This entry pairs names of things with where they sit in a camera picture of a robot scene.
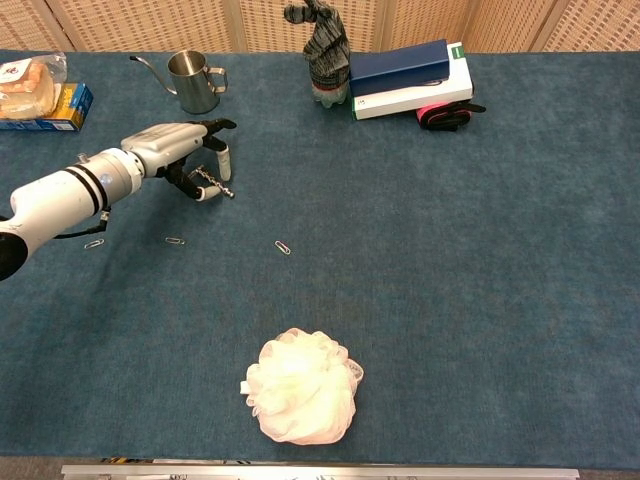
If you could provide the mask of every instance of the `white book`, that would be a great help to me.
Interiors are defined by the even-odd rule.
[[[352,99],[356,120],[380,117],[392,113],[418,110],[434,103],[469,100],[473,97],[473,84],[462,43],[447,45],[449,53],[449,79],[438,84],[400,88],[371,93]]]

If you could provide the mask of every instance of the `metal chain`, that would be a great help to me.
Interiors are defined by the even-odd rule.
[[[229,187],[224,186],[221,182],[216,180],[216,178],[211,173],[207,172],[204,169],[204,165],[200,165],[198,168],[196,168],[193,172],[191,172],[191,175],[189,175],[189,177],[192,177],[196,173],[200,175],[202,178],[204,178],[206,181],[211,183],[211,185],[218,187],[220,191],[223,193],[223,195],[226,195],[229,198],[233,198],[236,196],[236,194],[233,193],[229,189]]]

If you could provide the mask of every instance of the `stainless steel milk pitcher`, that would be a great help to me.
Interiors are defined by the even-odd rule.
[[[178,97],[182,109],[193,114],[213,110],[220,102],[221,93],[227,90],[227,72],[224,68],[209,67],[205,56],[193,50],[174,54],[167,63],[174,88],[170,88],[158,71],[144,58],[131,56],[131,60],[146,65],[165,90]],[[222,75],[224,86],[216,86],[212,74]]]

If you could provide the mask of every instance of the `gray sock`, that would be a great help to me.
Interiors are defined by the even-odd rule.
[[[303,49],[311,80],[320,90],[341,88],[349,79],[350,47],[340,14],[321,0],[305,3],[287,5],[284,18],[293,24],[315,23],[313,35]]]

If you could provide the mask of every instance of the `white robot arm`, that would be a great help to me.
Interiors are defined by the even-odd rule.
[[[215,138],[231,120],[169,123],[125,138],[121,148],[92,157],[24,185],[11,195],[14,216],[0,221],[0,281],[13,275],[44,243],[83,220],[137,192],[143,179],[166,178],[197,201],[220,193],[218,186],[198,187],[182,171],[200,147],[216,151],[222,180],[231,177],[229,147]]]

